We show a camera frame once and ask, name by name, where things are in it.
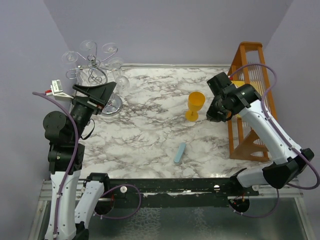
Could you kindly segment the yellow plastic wine glass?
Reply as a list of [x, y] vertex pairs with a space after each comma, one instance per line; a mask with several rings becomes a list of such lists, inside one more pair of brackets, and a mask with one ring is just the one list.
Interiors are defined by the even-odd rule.
[[206, 101], [205, 95], [199, 91], [192, 92], [188, 96], [188, 110], [185, 113], [185, 118], [190, 122], [195, 122], [199, 118], [198, 112], [204, 106]]

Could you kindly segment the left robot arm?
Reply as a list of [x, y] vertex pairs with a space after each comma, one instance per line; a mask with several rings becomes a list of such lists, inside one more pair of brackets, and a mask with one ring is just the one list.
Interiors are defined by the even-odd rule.
[[[46, 240], [87, 240], [89, 222], [99, 198], [111, 190], [106, 173], [91, 173], [85, 180], [85, 191], [76, 201], [85, 146], [79, 142], [93, 115], [99, 115], [116, 87], [115, 82], [97, 86], [73, 85], [79, 95], [63, 92], [60, 80], [51, 82], [50, 90], [39, 94], [60, 111], [48, 113], [43, 120], [45, 138], [49, 140], [48, 162], [51, 179], [51, 208]], [[70, 110], [57, 100], [70, 101]]]

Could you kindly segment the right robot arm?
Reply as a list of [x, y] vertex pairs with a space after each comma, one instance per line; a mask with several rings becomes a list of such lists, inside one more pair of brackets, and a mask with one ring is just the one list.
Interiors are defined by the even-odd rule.
[[214, 99], [206, 113], [211, 122], [226, 122], [228, 115], [240, 115], [255, 131], [272, 157], [272, 164], [263, 168], [244, 169], [234, 175], [229, 189], [240, 196], [253, 185], [270, 185], [281, 189], [299, 175], [315, 156], [310, 148], [297, 145], [275, 119], [263, 111], [261, 96], [250, 84], [236, 87], [233, 83], [207, 81]]

